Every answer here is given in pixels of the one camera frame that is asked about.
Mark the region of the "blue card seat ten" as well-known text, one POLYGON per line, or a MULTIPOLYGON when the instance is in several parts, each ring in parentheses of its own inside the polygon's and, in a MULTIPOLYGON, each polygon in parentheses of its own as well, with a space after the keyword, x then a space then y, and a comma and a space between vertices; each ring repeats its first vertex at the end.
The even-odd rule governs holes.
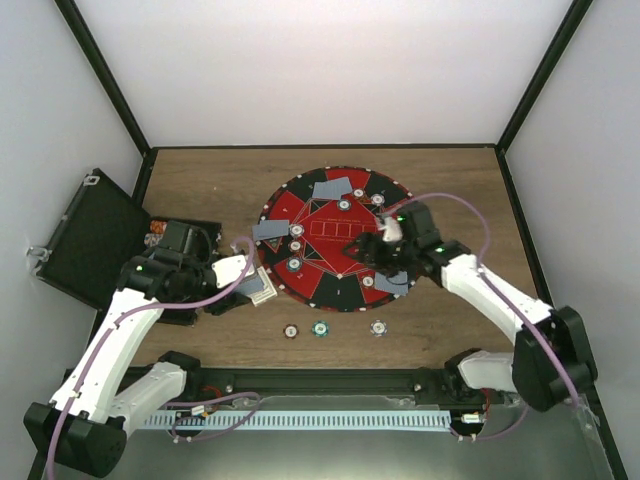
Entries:
POLYGON ((411 280, 406 272, 399 272, 393 276, 376 272, 374 276, 376 290, 397 296, 406 295, 409 292, 410 283, 411 280))

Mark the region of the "blue white chip seat seven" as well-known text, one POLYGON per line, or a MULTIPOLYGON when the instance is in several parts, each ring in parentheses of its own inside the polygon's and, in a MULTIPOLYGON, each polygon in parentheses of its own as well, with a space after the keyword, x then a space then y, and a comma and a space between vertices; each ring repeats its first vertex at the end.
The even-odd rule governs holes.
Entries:
POLYGON ((379 193, 373 194, 371 196, 371 202, 376 206, 382 206, 385 202, 385 197, 379 193))

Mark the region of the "teal chip seat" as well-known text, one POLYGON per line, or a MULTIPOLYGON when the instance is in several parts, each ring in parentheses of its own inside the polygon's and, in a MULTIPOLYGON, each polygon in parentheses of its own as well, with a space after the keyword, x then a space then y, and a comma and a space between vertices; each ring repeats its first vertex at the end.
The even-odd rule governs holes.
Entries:
POLYGON ((339 200, 337 202, 337 208, 342 212, 349 211, 351 208, 351 203, 346 199, 339 200))

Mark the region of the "brown 100 chip stack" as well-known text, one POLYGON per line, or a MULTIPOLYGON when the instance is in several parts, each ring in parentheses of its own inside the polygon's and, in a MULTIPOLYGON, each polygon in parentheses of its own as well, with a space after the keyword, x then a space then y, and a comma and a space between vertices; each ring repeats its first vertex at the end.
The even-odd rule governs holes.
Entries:
POLYGON ((288 324, 284 327, 283 334, 287 339, 295 339, 299 334, 298 327, 294 324, 288 324))

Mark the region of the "blue orange chip stack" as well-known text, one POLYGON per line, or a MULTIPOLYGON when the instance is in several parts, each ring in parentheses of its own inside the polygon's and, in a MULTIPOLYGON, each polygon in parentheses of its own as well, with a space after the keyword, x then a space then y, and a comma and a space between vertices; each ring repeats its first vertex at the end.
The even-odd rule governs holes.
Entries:
POLYGON ((370 332, 375 337, 381 337, 387 334, 388 326, 384 321, 376 320, 371 323, 370 332))

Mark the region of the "teal chip seat two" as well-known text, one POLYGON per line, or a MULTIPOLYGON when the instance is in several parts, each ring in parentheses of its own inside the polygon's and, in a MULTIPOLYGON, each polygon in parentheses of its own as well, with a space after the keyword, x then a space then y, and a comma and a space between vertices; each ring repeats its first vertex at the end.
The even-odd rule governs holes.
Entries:
POLYGON ((302 261, 300 258, 291 257, 286 263, 286 268, 289 272, 297 272, 302 267, 302 261))

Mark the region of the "blue playing card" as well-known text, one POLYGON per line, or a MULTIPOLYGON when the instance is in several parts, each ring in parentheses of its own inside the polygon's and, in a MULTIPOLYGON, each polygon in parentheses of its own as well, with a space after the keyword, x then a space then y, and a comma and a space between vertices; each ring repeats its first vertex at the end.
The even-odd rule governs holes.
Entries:
POLYGON ((288 234, 288 220, 262 220, 258 224, 252 226, 252 236, 256 241, 283 237, 288 234))
POLYGON ((340 177, 326 182, 326 193, 330 197, 340 198, 352 191, 352 185, 348 177, 340 177))

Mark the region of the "blue white chip seat three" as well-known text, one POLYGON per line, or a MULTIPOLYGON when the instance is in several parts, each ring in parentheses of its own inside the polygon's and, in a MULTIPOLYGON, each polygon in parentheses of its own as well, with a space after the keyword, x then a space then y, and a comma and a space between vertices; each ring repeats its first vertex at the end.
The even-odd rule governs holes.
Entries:
POLYGON ((304 233, 304 227, 301 224, 292 224, 290 226, 290 234, 294 237, 300 237, 304 233))

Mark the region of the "teal chip stack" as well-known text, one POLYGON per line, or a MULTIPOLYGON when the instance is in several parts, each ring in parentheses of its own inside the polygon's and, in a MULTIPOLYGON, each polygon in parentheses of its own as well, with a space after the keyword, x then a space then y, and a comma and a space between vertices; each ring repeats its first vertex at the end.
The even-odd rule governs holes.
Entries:
POLYGON ((326 337, 329 334, 329 325, 324 321, 317 321, 312 325, 311 332, 316 337, 326 337))

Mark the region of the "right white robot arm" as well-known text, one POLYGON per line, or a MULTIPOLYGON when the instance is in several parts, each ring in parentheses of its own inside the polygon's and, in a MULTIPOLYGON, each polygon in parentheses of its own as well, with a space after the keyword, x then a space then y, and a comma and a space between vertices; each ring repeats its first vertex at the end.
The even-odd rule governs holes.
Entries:
POLYGON ((376 219, 374 233, 362 233, 344 254, 391 278, 423 276, 466 301, 511 342, 510 353, 471 349, 450 359, 447 396, 458 403, 480 389, 519 395, 545 412, 589 390, 597 366, 580 314, 554 308, 493 273, 480 256, 457 240, 444 241, 429 208, 412 201, 376 219))

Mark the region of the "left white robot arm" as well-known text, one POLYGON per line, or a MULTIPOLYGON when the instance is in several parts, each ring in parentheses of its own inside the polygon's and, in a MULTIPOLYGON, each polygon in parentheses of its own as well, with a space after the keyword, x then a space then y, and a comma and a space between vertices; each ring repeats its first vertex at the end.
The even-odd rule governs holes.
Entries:
POLYGON ((204 309, 253 273, 254 241, 241 236, 231 248, 232 255, 215 259, 206 231, 171 221, 157 245, 123 266, 108 312, 79 363, 47 403, 32 404, 24 416, 45 457, 46 478, 54 478, 56 465, 107 476, 152 413, 175 399, 191 404, 203 395, 200 361, 175 351, 127 388, 121 382, 165 312, 204 309))

